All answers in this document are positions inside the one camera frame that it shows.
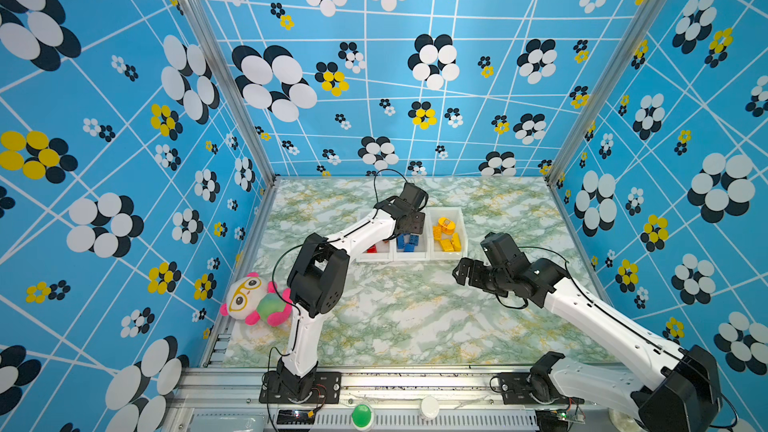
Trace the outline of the yellow curved lego brick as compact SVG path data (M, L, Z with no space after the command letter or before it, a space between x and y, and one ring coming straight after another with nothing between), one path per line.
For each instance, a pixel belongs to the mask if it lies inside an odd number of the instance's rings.
M441 239L440 240L440 246L441 246L443 252L454 252L455 251L453 243L449 239Z

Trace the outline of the yellow long lego brick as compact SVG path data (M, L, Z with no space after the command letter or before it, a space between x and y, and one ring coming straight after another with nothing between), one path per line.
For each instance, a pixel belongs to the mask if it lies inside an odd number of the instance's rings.
M438 219L438 225L442 229L442 234L445 235L451 235L456 230L456 223L447 217L440 217Z

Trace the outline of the orange long lego brick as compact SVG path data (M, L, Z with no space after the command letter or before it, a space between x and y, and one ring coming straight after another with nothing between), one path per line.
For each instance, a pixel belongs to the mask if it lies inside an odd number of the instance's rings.
M451 244L452 244L453 249L456 252L461 252L462 251L462 243L461 243L461 240L460 240L460 237L459 237L458 233L454 233L451 236Z

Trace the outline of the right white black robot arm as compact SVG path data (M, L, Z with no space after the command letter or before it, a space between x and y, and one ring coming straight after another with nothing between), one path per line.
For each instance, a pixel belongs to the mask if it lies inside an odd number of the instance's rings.
M565 262L530 260L507 233L489 233L484 259L461 259L452 271L460 286L502 300L522 299L569 322L618 359L625 372L589 366L548 352L530 368L527 389L544 405L581 399L623 413L645 431L713 431L732 404L719 367L700 346L683 348L644 328L587 291Z

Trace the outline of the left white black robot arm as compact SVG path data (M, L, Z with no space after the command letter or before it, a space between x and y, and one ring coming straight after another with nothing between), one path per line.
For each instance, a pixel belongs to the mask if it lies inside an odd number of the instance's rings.
M378 242L422 233L428 200L424 189L407 182L400 194L377 202L356 223L328 236L307 236L287 279L291 331L276 366L287 395L305 399L311 393L323 324L343 295L350 262Z

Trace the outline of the middle translucent white bin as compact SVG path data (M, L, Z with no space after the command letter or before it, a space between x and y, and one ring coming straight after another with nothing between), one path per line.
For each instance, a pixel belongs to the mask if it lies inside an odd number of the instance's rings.
M394 239L394 261L426 261L434 234L428 211L424 212L424 227L420 234L401 234Z

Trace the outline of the left translucent white bin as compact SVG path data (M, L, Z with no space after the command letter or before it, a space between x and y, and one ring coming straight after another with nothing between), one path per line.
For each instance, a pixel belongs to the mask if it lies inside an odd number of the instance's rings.
M392 246L390 236L396 221L379 209L366 213L354 227L351 235L351 256L356 262L384 261L389 258Z

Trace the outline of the white round knob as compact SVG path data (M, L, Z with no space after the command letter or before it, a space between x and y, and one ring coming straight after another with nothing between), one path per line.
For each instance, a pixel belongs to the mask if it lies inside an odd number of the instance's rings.
M433 396L424 397L419 404L420 416L427 422L435 420L440 413L440 409L439 401Z

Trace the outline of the pink white plush toy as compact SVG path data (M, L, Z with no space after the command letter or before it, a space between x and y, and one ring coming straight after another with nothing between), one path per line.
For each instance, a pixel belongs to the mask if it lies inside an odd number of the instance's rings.
M291 316L290 289L278 292L274 282L252 272L230 285L219 312L253 326L260 321L278 327Z

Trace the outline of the green push button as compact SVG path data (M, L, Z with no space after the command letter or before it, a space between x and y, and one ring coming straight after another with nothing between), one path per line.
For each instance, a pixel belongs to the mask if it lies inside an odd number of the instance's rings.
M375 424L375 412L367 404L358 404L351 413L351 421L357 431L368 431Z

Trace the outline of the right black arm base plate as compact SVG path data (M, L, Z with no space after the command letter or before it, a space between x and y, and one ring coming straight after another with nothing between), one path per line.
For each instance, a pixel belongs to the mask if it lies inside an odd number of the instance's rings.
M528 372L502 372L491 377L489 387L501 396L504 405L542 405L557 407L575 407L584 404L580 398L572 398L550 392L548 398L537 398L534 385L529 380Z

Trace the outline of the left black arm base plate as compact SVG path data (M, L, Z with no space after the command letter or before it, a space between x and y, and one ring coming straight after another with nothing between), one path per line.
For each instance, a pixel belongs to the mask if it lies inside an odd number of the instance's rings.
M290 372L269 371L262 376L261 404L338 404L342 374L311 372L305 377Z

